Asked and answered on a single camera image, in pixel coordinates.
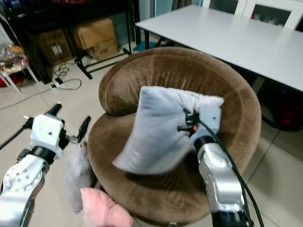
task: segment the chair backrest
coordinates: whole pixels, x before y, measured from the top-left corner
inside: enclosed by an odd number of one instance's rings
[[[119,62],[104,76],[99,87],[100,103],[113,116],[136,112],[141,86],[223,97],[220,139],[228,149],[237,144],[236,150],[251,149],[253,154],[260,134],[259,102],[243,77],[227,64],[185,48],[143,51]]]

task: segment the pink cushion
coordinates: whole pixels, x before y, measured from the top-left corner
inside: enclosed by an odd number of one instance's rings
[[[99,189],[81,188],[86,227],[131,227],[133,219],[119,204]]]

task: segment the black stand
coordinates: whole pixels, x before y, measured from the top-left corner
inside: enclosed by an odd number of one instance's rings
[[[95,72],[95,71],[98,71],[98,70],[101,70],[103,68],[106,68],[110,65],[114,65],[116,64],[117,62],[119,61],[116,61],[116,62],[113,62],[113,63],[110,63],[110,64],[107,64],[105,66],[102,66],[102,67],[99,67],[99,68],[96,68],[96,69],[93,69],[93,70],[90,70],[88,71],[87,68],[91,67],[91,66],[94,66],[94,65],[97,65],[97,64],[100,64],[102,62],[105,62],[107,60],[110,60],[110,59],[114,59],[114,58],[117,58],[117,57],[120,57],[122,55],[125,55],[125,54],[128,54],[128,55],[131,55],[132,54],[132,48],[131,48],[131,41],[130,41],[130,29],[129,29],[129,19],[128,19],[128,11],[129,9],[126,9],[125,10],[125,18],[126,18],[126,29],[127,29],[127,40],[128,40],[128,50],[123,48],[123,52],[122,54],[118,54],[116,56],[113,56],[113,57],[110,57],[110,58],[107,58],[107,59],[104,59],[104,60],[101,60],[101,61],[97,61],[95,63],[92,63],[92,64],[88,64],[88,65],[83,65],[83,62],[82,62],[82,58],[85,56],[85,54],[82,54],[80,57],[76,58],[75,62],[77,63],[77,66],[79,67],[79,69],[81,69],[81,71],[89,78],[89,79],[93,79],[93,77],[91,76],[91,73],[92,72]]]

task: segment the pillow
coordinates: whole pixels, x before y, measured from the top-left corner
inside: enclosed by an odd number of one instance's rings
[[[224,99],[191,91],[164,87],[141,87],[134,127],[121,154],[113,161],[117,168],[138,175],[162,174],[172,170],[191,150],[185,112],[220,107]]]
[[[131,227],[133,219],[103,191],[81,188],[83,220],[86,227]]]
[[[89,163],[86,147],[86,142],[83,142],[81,147],[73,145],[71,151],[68,153],[65,165],[65,194],[72,211],[76,214],[82,210],[80,188],[92,187],[96,182],[96,177]]]

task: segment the cardboard box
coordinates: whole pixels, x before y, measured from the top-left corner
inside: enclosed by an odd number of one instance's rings
[[[64,31],[59,28],[35,35],[38,47],[52,66],[73,58]]]
[[[116,38],[113,22],[109,18],[80,24],[72,30],[76,45],[83,50]]]
[[[94,59],[97,61],[104,60],[118,54],[116,39],[101,43],[91,48]]]

